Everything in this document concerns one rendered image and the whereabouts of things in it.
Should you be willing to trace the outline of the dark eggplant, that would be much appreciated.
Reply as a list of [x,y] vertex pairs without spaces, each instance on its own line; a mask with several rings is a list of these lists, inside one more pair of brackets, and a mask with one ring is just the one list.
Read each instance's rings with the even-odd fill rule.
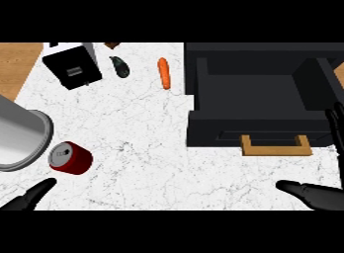
[[118,56],[111,56],[111,61],[114,64],[117,75],[121,78],[127,78],[130,75],[130,67],[128,67],[126,61]]

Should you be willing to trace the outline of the black open drawer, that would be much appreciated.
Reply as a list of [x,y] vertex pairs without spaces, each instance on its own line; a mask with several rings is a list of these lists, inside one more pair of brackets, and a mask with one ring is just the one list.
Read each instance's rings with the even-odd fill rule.
[[199,57],[195,109],[217,118],[316,118],[344,91],[325,58],[275,62]]

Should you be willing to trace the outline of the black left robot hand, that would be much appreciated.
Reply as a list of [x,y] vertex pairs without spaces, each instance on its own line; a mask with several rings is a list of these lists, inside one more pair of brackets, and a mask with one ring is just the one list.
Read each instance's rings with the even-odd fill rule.
[[37,204],[58,183],[56,178],[41,181],[22,196],[18,196],[1,208],[0,211],[32,211]]

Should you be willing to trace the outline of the orange carrot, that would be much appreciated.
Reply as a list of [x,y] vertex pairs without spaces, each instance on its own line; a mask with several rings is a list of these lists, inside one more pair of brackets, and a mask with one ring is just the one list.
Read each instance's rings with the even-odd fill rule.
[[160,58],[158,69],[161,74],[162,86],[168,90],[171,88],[170,64],[165,58]]

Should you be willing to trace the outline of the black drawer front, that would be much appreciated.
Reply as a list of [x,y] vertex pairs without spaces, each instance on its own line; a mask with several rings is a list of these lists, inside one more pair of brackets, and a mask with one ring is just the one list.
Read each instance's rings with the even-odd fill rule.
[[189,147],[239,147],[248,135],[256,146],[296,146],[294,138],[304,135],[312,147],[332,144],[331,129],[324,112],[306,116],[264,117],[208,116],[191,111],[186,127]]

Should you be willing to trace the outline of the black cabinet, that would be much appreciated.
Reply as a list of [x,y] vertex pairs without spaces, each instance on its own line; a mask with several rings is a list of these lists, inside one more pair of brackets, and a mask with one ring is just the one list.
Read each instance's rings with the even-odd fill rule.
[[213,75],[293,74],[310,58],[325,58],[331,69],[344,62],[344,42],[186,42],[183,44],[185,94],[195,93],[196,59]]

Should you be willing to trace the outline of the red can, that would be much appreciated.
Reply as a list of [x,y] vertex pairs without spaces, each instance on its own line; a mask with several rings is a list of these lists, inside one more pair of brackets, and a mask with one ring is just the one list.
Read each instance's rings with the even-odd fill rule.
[[93,155],[71,141],[58,144],[49,155],[50,167],[59,172],[81,175],[90,168]]

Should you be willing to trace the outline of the black box appliance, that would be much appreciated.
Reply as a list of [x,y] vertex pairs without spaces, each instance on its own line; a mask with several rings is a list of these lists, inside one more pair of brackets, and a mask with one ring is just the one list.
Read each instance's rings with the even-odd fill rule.
[[46,42],[43,63],[68,90],[102,79],[92,42]]

